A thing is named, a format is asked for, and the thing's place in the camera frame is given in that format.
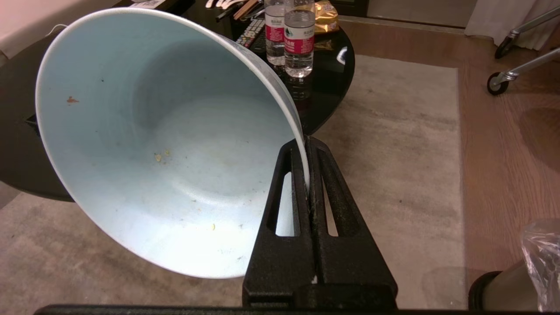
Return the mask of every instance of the red bottle label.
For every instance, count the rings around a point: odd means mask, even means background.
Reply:
[[[284,49],[292,54],[308,54],[313,51],[315,25],[310,27],[284,28]]]
[[[284,17],[266,14],[264,19],[266,23],[267,39],[276,42],[284,41]]]

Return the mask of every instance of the table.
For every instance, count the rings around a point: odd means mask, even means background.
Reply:
[[[172,9],[173,14],[233,40],[249,24],[229,17],[216,22],[220,10],[204,8],[202,0],[178,3],[163,10]],[[0,180],[38,196],[72,201],[50,164],[35,118],[37,72],[56,35],[45,37],[0,67]],[[289,78],[283,69],[274,68],[294,98],[306,135],[313,134],[332,115],[354,75],[354,50],[343,30],[318,35],[315,41],[313,72],[306,78]]]

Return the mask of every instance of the plastic bag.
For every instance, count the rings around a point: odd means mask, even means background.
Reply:
[[[538,295],[539,311],[560,311],[560,219],[527,225],[521,235],[521,246]]]

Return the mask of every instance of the water bottle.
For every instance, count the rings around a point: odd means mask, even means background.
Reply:
[[[303,78],[313,69],[315,1],[286,0],[284,24],[286,73]]]
[[[267,60],[275,66],[284,65],[284,0],[264,1],[267,32]]]

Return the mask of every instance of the carpet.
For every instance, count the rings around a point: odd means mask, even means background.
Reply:
[[[399,285],[399,307],[465,308],[457,70],[357,55],[345,100],[315,136]],[[0,314],[54,303],[241,304],[241,278],[152,265],[75,203],[2,184],[0,207]]]

